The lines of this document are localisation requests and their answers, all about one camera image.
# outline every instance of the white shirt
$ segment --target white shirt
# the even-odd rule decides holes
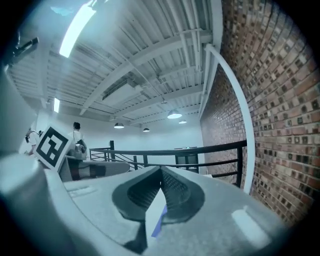
[[[77,142],[80,141],[80,140],[83,140],[83,141],[84,141],[84,135],[83,135],[80,131],[78,131],[78,130],[74,130],[74,131],[70,132],[68,135],[69,135],[71,138],[74,139],[74,142],[75,142],[75,143],[77,143]]]
[[[39,143],[40,141],[40,137],[39,134],[36,131],[32,131],[29,134],[29,143],[31,144],[31,146],[35,146]]]

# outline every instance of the white ceiling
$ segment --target white ceiling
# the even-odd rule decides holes
[[[210,0],[108,0],[66,58],[59,55],[61,42],[85,2],[43,1],[22,26],[20,44],[38,37],[38,48],[8,73],[27,102],[49,109],[58,98],[60,108],[73,109],[73,114],[99,114],[106,121],[117,118],[132,125],[163,120],[172,109],[184,115],[199,112],[204,46],[213,40]],[[51,7],[73,12],[62,16]],[[194,47],[192,28],[200,51]],[[108,105],[104,98],[127,80],[143,90],[126,102]]]

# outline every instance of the black railing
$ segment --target black railing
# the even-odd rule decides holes
[[[217,166],[217,165],[225,165],[230,163],[237,162],[237,171],[227,172],[227,173],[220,173],[220,174],[212,174],[213,178],[225,177],[225,176],[232,176],[236,175],[236,183],[235,185],[240,188],[241,186],[241,179],[243,173],[243,147],[247,146],[246,140],[241,140],[237,142],[232,142],[228,144],[221,144],[221,145],[214,145],[214,146],[204,146],[204,147],[196,147],[196,148],[188,148],[188,149],[179,149],[179,150],[135,150],[135,151],[128,151],[128,150],[114,150],[114,143],[110,141],[111,147],[106,148],[91,148],[90,149],[90,159],[103,159],[104,161],[112,161],[112,162],[126,162],[130,164],[130,166],[134,167],[135,170],[141,167],[148,167],[148,166],[168,166],[168,167],[176,167],[176,168],[191,168],[191,167],[206,167],[206,166]],[[237,158],[225,161],[218,161],[218,162],[208,162],[208,163],[193,163],[193,164],[162,164],[162,163],[149,163],[148,156],[176,156],[176,157],[183,157],[189,155],[198,155],[198,154],[206,154],[206,153],[213,153],[213,152],[220,152],[220,151],[227,151],[227,150],[234,150],[237,149]],[[129,161],[116,156],[120,155]],[[137,156],[143,156],[143,162],[137,161]]]

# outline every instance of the ceiling duct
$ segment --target ceiling duct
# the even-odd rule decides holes
[[[104,98],[103,102],[108,106],[122,104],[139,96],[142,90],[140,85],[136,85],[132,80],[128,79],[123,86]]]

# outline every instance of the white pipe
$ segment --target white pipe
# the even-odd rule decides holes
[[[189,5],[189,0],[183,0],[183,5],[184,5],[187,19],[189,20],[190,29],[193,30],[191,32],[191,36],[192,36],[192,43],[193,43],[193,50],[194,50],[195,67],[196,67],[196,70],[199,70],[200,69],[200,56],[199,56],[199,51],[198,51],[197,34],[194,31],[194,29],[196,28],[195,20],[192,15],[192,11],[191,11],[191,8]]]
[[[161,85],[163,85],[163,84],[166,84],[166,83],[168,83],[168,82],[172,82],[172,81],[175,81],[175,80],[180,80],[181,78],[184,78],[184,77],[191,77],[191,76],[193,76],[193,75],[195,75],[195,74],[197,74],[197,73],[202,73],[202,71],[198,71],[198,72],[194,72],[194,73],[192,73],[192,74],[185,74],[185,75],[179,75],[179,76],[175,76],[175,77],[173,77],[172,79],[167,79],[166,81],[161,81],[160,82],[160,84]]]
[[[209,15],[208,15],[207,0],[202,0],[202,5],[203,5],[203,12],[204,12],[205,29],[209,30],[210,29],[210,25],[209,25]]]
[[[199,16],[198,16],[198,10],[197,10],[197,5],[196,5],[196,0],[191,0],[191,4],[192,4],[192,9],[193,9],[193,13],[194,13],[194,18],[195,18],[195,27],[197,29],[200,28],[200,21],[199,21]],[[197,41],[198,41],[198,54],[199,54],[199,65],[200,65],[200,69],[201,69],[201,42],[200,42],[200,31],[196,32],[196,37],[197,37]]]
[[[225,61],[225,59],[220,55],[220,53],[217,52],[217,50],[210,43],[206,45],[205,50],[206,52],[211,52],[214,55],[215,59],[219,62],[219,64],[223,68],[226,76],[228,77],[232,85],[236,98],[238,99],[238,102],[239,102],[240,110],[243,117],[246,142],[247,142],[246,176],[245,176],[243,191],[249,194],[252,181],[254,178],[256,150],[255,150],[254,127],[252,124],[247,100],[234,72],[232,71],[228,63]]]
[[[202,28],[195,28],[195,29],[188,29],[188,30],[184,30],[184,31],[181,31],[181,32],[177,32],[175,33],[176,35],[180,35],[180,34],[187,34],[187,33],[190,33],[190,32],[199,32],[200,31],[203,31]]]
[[[201,42],[199,44],[199,56],[200,56],[200,70],[203,71],[204,49],[203,49],[203,45]]]
[[[118,52],[118,54],[122,57],[122,58],[124,58],[127,62],[129,62],[130,63],[130,65],[140,74],[140,76],[142,76],[143,77],[143,79],[154,89],[154,91],[160,96],[160,97],[162,97],[162,95],[158,92],[158,90],[153,86],[153,84],[148,80],[148,78],[146,78],[146,76],[144,75],[144,74],[142,74],[141,72],[140,72],[140,70],[128,59],[128,58],[126,58],[121,52],[119,52],[117,49],[114,49],[115,51],[117,51]]]
[[[205,94],[207,93],[210,58],[211,58],[211,54],[207,50],[205,52],[205,68],[204,68],[204,82],[203,82],[202,97],[204,97]]]
[[[176,26],[177,26],[179,32],[182,32],[184,29],[183,29],[181,21],[180,21],[180,19],[178,17],[178,12],[177,12],[177,9],[175,8],[173,0],[168,0],[168,5],[169,5],[169,8],[171,9],[174,21],[176,23]],[[181,41],[182,41],[182,48],[183,48],[183,52],[184,52],[184,55],[185,55],[186,66],[188,68],[190,68],[190,57],[189,57],[189,53],[188,53],[185,34],[184,33],[180,33],[180,38],[181,38]]]

